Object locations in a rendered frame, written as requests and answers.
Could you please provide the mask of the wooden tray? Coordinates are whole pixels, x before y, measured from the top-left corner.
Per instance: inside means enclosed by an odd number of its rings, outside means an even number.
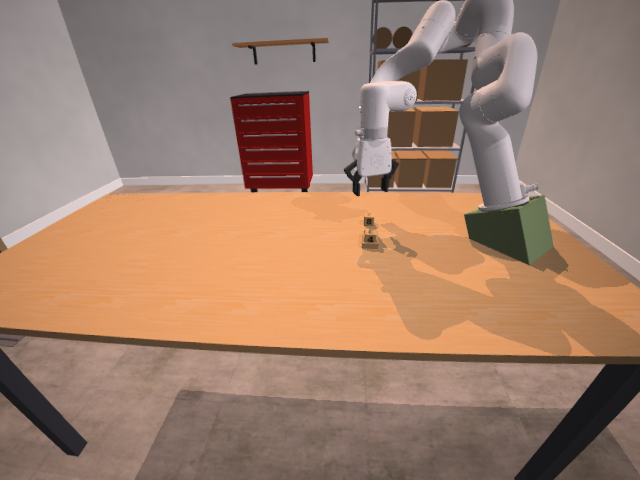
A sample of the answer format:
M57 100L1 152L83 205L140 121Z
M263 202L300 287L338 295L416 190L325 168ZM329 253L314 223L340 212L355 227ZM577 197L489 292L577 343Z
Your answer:
M364 249L378 249L378 234L377 234L376 243L365 243L364 242L364 233L365 233L365 230L362 230L362 248L364 248Z

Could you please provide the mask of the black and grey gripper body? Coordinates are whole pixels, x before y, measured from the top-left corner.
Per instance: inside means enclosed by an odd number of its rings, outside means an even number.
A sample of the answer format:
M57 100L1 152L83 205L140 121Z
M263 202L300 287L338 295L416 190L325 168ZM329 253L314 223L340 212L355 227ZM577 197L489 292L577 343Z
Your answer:
M391 142L390 138L364 139L358 138L354 161L357 166L354 172L362 177L388 174L391 171Z

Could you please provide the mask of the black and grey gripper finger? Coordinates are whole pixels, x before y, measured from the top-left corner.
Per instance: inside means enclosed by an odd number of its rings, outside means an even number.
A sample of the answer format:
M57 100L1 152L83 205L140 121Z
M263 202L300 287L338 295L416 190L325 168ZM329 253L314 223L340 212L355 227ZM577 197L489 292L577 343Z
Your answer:
M360 196L360 179L362 178L362 176L360 176L358 174L358 172L356 171L354 175L351 174L351 170L354 169L357 166L357 160L355 160L354 162L352 162L350 165L348 165L346 168L344 168L344 172L346 173L347 177L353 181L353 193L359 197Z
M395 173L395 170L399 166L399 163L394 161L394 160L392 160L391 164L392 164L392 166L391 166L390 173L383 174L383 177L382 177L382 180L381 180L381 190L383 190L384 192L388 192L389 179L391 179L391 176Z

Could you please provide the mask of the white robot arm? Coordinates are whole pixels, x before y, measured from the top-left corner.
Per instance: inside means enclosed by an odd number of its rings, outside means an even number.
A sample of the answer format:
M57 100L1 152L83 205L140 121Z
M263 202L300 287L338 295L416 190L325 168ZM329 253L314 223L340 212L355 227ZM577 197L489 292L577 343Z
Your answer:
M450 2L434 3L408 44L362 86L360 127L355 135L386 138L389 112L410 109L417 97L412 84L398 80L428 66L437 54L476 41L471 82L477 91L464 99L459 116L470 141L483 199L478 210L529 201L526 194L538 190L539 184L519 183L510 136L498 123L527 108L535 80L536 45L526 33L511 35L513 18L513 0L465 0L456 21Z

